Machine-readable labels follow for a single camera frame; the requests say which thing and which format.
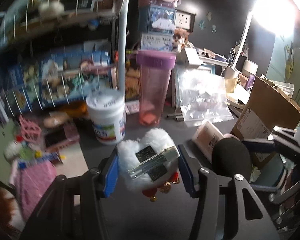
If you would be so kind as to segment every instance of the white pole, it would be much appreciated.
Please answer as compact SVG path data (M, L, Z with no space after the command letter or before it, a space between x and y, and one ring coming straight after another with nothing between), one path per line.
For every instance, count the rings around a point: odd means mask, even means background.
M118 43L118 72L119 72L119 89L125 94L125 57L126 57L126 33L128 18L129 0L125 0L120 12L119 20L119 43Z
M246 24L245 24L244 29L243 29L241 41L240 41L240 43L239 43L239 50L238 50L238 52L235 54L234 61L233 61L232 66L231 66L233 69L235 68L235 65L237 65L239 56L240 56L240 54L241 54L241 50L242 50L243 45L244 45L244 43L245 43L245 41L246 41L247 34L248 34L248 30L249 30L250 23L251 23L251 19L252 19L252 15L253 15L252 12L249 12L249 13L248 13L247 20L246 20Z

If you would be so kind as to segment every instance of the microphone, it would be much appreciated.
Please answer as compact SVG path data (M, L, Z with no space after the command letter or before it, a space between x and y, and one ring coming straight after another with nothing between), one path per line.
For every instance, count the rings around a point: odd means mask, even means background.
M252 163L249 150L235 138L221 139L212 150L212 167L218 175L233 177L241 174L250 181Z

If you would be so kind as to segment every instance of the power socket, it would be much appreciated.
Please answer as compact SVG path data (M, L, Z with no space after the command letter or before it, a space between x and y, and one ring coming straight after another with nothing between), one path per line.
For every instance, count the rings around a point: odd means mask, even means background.
M190 30L191 15L177 11L176 27Z

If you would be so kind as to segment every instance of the gray desk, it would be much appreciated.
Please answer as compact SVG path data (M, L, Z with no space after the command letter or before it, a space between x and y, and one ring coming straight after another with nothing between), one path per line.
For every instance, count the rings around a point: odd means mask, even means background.
M222 133L228 133L236 122L216 123ZM210 167L210 163L200 153L196 146L189 141L196 127L188 128L183 122L162 119L160 127L165 129L175 144L185 144L191 149L201 164ZM99 162L109 157L114 147L100 144L94 136L92 128L78 127L80 146L88 168L98 166ZM138 123L138 114L127 116L127 139L137 139L144 136L149 127ZM118 179L114 193L102 201L107 228L111 240L186 240L189 237L198 199L190 198L183 183L172 185L168 194L158 192L155 203L142 195L132 193L125 187L122 178Z

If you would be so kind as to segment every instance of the clear plastic bag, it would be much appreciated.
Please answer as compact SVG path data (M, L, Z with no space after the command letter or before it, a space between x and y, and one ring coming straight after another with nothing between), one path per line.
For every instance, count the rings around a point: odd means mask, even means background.
M176 92L187 126L232 120L223 77L199 69L177 68Z
M278 86L283 92L285 92L288 97L292 97L293 95L293 84L290 84L290 83L285 83L285 82L280 82L280 81L274 81L272 80L272 82Z

